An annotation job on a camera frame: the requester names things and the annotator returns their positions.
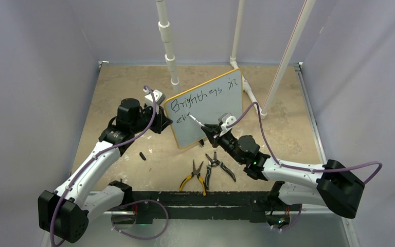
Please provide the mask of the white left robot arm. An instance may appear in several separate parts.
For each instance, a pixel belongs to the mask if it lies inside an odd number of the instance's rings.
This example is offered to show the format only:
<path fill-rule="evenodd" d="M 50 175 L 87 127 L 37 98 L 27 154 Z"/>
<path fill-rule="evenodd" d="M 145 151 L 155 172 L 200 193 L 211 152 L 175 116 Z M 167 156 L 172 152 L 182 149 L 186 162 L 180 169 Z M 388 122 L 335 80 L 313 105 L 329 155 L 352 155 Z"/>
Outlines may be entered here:
<path fill-rule="evenodd" d="M 155 93 L 154 99 L 145 96 L 145 105 L 134 98 L 126 98 L 102 132 L 90 156 L 62 185 L 53 192 L 43 191 L 38 197 L 39 227 L 48 232 L 51 246 L 78 241 L 90 222 L 109 209 L 137 210 L 132 187 L 113 181 L 101 192 L 90 192 L 105 172 L 122 157 L 135 139 L 147 130 L 160 134 L 172 124 L 161 103 L 164 97 Z"/>

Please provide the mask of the black marker cap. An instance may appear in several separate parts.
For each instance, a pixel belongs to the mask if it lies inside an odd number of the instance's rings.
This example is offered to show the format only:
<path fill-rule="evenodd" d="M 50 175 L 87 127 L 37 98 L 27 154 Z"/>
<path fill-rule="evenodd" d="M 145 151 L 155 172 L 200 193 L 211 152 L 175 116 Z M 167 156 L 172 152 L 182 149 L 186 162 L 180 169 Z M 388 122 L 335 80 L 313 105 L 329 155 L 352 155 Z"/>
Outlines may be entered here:
<path fill-rule="evenodd" d="M 141 157 L 142 160 L 144 160 L 144 161 L 147 160 L 145 155 L 142 152 L 139 153 L 139 156 Z"/>

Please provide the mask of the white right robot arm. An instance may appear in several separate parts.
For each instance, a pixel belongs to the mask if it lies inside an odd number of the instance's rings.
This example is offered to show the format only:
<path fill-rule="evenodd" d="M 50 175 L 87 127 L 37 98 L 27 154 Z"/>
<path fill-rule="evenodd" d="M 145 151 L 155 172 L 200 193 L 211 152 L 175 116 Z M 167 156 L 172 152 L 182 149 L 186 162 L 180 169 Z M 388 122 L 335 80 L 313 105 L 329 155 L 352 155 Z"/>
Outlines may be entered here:
<path fill-rule="evenodd" d="M 222 132 L 220 125 L 201 127 L 214 148 L 221 147 L 254 180 L 274 181 L 268 195 L 274 209 L 293 204 L 325 206 L 333 213 L 353 219 L 356 216 L 365 183 L 349 168 L 336 160 L 325 164 L 302 164 L 275 161 L 260 152 L 251 135 L 235 138 L 230 131 Z"/>

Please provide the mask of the white whiteboard marker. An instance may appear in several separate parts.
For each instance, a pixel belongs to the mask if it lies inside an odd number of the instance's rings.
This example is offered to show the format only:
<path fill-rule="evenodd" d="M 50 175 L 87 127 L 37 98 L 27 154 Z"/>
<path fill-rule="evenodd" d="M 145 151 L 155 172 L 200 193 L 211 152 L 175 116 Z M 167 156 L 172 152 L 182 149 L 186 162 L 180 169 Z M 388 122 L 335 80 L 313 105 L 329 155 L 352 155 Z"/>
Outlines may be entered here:
<path fill-rule="evenodd" d="M 204 124 L 197 120 L 193 115 L 188 115 L 193 121 L 195 121 L 199 126 L 204 127 Z"/>

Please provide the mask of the yellow framed whiteboard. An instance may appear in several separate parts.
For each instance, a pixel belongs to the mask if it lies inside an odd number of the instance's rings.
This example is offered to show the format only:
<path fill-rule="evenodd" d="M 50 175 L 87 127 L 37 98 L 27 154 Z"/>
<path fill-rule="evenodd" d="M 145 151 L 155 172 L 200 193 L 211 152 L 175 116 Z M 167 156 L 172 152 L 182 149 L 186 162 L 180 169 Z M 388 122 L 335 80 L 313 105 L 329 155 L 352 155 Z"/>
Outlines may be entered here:
<path fill-rule="evenodd" d="M 177 147 L 185 149 L 206 137 L 190 115 L 202 124 L 217 124 L 225 113 L 240 117 L 243 113 L 242 92 L 242 72 L 233 69 L 167 99 L 164 109 L 173 121 L 171 128 Z"/>

